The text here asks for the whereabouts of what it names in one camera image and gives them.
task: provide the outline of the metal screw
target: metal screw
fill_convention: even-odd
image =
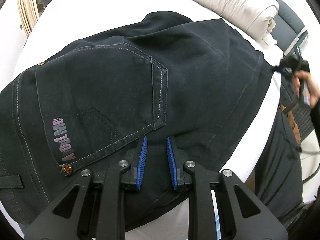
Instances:
[[[125,167],[127,165],[128,165],[128,161],[126,161],[126,160],[119,161],[119,166],[120,167]]]
[[[91,171],[90,170],[83,170],[81,171],[81,175],[84,176],[84,177],[87,177],[91,174]]]
[[[186,162],[186,166],[189,167],[189,168],[192,168],[192,167],[196,166],[196,163],[193,162],[193,161],[187,161]]]
[[[231,177],[232,176],[232,171],[231,170],[224,170],[223,175],[226,177]]]
[[[69,163],[63,164],[61,169],[65,174],[71,174],[73,172],[73,168]]]

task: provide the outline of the bed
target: bed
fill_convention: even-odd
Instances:
[[[161,10],[180,13],[193,21],[221,18],[192,0],[53,0],[30,34],[20,54],[13,78],[77,39],[140,22],[146,14]],[[271,65],[279,63],[283,52],[276,45],[258,43],[243,31],[227,23],[238,30],[256,50],[262,51],[268,63]],[[279,102],[280,83],[280,75],[274,73],[258,114],[232,157],[223,167],[223,169],[231,169],[242,181],[246,181],[252,172],[268,139]],[[22,235],[19,226],[10,220],[10,217],[7,216],[7,218]],[[161,234],[155,233],[155,223]],[[188,201],[184,201],[159,219],[128,232],[127,239],[184,240],[187,234]]]

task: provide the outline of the human hand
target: human hand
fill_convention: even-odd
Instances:
[[[294,74],[292,78],[292,84],[294,89],[294,94],[297,96],[299,94],[300,81],[299,79],[306,80],[310,93],[310,107],[313,109],[320,98],[320,89],[315,79],[309,72],[299,70]]]

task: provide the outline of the blue gripper pad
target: blue gripper pad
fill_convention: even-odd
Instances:
[[[147,158],[147,148],[148,148],[148,141],[147,141],[147,137],[145,136],[143,139],[143,144],[142,144],[138,168],[137,168],[137,182],[136,182],[137,189],[140,189],[140,186],[143,180],[144,167],[145,167],[146,158]]]
[[[168,161],[169,161],[169,168],[170,168],[170,175],[171,175],[171,182],[173,185],[173,189],[177,190],[177,188],[178,188],[177,166],[174,161],[170,138],[167,138],[167,156],[168,156]]]

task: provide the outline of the wall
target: wall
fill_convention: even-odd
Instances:
[[[27,36],[20,29],[17,0],[6,0],[0,9],[0,91],[12,80]]]

